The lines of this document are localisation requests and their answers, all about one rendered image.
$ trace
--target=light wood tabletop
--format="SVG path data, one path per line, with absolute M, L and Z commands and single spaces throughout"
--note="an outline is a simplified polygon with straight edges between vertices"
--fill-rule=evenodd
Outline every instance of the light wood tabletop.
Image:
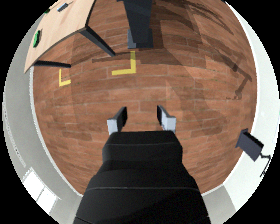
M 64 3 L 67 3 L 68 6 L 58 12 L 57 8 Z M 49 13 L 44 15 L 36 30 L 36 32 L 40 30 L 37 47 L 33 47 L 33 39 L 30 43 L 24 73 L 26 73 L 44 53 L 58 43 L 76 33 L 86 30 L 94 3 L 95 0 L 59 0 L 50 6 Z

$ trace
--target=wooden floor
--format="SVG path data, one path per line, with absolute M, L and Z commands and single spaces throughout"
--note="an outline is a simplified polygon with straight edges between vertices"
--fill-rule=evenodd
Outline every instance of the wooden floor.
M 235 145 L 242 129 L 251 131 L 257 100 L 252 51 L 230 8 L 219 0 L 153 1 L 154 48 L 133 49 L 135 74 L 112 76 L 131 68 L 123 2 L 96 1 L 89 26 L 115 57 L 76 34 L 40 58 L 72 64 L 61 70 L 61 81 L 71 84 L 59 86 L 59 68 L 34 69 L 39 126 L 69 183 L 84 193 L 102 165 L 107 119 L 122 106 L 122 131 L 153 131 L 162 130 L 162 105 L 177 118 L 182 162 L 201 193 L 222 184 L 242 154 Z

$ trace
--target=yellow corner marking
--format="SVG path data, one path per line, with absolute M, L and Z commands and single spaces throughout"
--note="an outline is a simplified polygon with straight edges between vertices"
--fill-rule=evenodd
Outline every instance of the yellow corner marking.
M 71 80 L 61 82 L 61 69 L 59 69 L 59 87 L 69 85 L 70 83 L 71 83 Z
M 112 71 L 112 75 L 125 75 L 125 74 L 136 73 L 135 51 L 130 51 L 130 66 L 131 66 L 131 69 L 123 69 L 123 70 Z

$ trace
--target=wooden table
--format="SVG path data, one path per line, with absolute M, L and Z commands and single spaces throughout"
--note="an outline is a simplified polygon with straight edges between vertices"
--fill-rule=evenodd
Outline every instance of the wooden table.
M 57 8 L 64 3 L 67 3 L 68 6 L 58 12 Z M 110 56 L 115 56 L 115 52 L 88 26 L 94 4 L 95 0 L 59 0 L 54 3 L 37 28 L 37 31 L 41 32 L 37 47 L 33 47 L 33 40 L 30 43 L 24 73 L 32 66 L 71 67 L 70 64 L 39 61 L 39 58 L 58 43 L 76 33 L 81 33 Z

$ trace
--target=green object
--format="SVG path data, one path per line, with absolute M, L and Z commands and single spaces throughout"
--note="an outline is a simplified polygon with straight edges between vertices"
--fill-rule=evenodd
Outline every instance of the green object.
M 33 47 L 37 47 L 37 45 L 39 44 L 40 33 L 41 33 L 41 31 L 38 30 L 37 33 L 35 34 Z

